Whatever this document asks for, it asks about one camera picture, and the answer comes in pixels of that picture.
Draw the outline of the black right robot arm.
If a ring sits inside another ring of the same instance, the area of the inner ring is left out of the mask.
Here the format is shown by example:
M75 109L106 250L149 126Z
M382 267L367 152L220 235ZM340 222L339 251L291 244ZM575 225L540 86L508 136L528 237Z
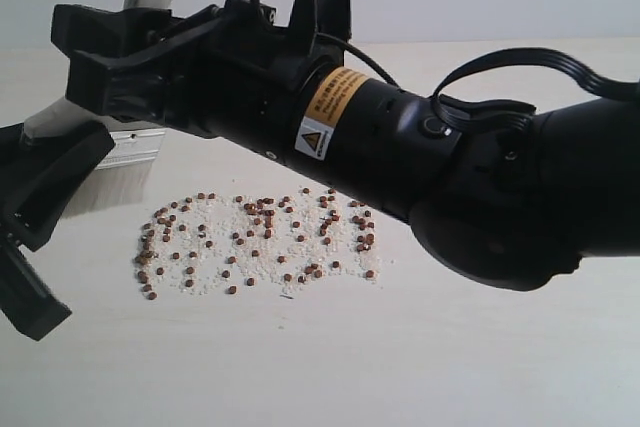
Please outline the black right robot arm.
M591 100L547 113L513 100L422 97L343 67L329 29L344 10L227 0L161 9L54 9L67 98L100 116L222 137L408 224L439 262L528 291L588 257L639 252L639 86L545 48L511 48L450 81L501 67L557 70Z

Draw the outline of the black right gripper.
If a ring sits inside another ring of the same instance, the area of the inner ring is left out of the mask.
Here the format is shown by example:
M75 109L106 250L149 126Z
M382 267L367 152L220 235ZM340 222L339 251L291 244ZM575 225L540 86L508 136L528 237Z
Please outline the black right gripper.
M309 28L273 26L267 12L244 0L186 18L58 4L50 37L69 58L65 97L98 116L222 137L287 167L336 167L345 135L316 116L337 92L345 52Z

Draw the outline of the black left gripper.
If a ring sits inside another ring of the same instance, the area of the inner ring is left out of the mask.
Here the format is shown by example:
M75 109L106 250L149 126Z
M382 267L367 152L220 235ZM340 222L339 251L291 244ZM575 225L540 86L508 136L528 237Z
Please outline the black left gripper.
M1 311L22 335L41 341L72 313L22 253L51 239L71 198L115 146L99 122L29 146L23 126L1 129Z

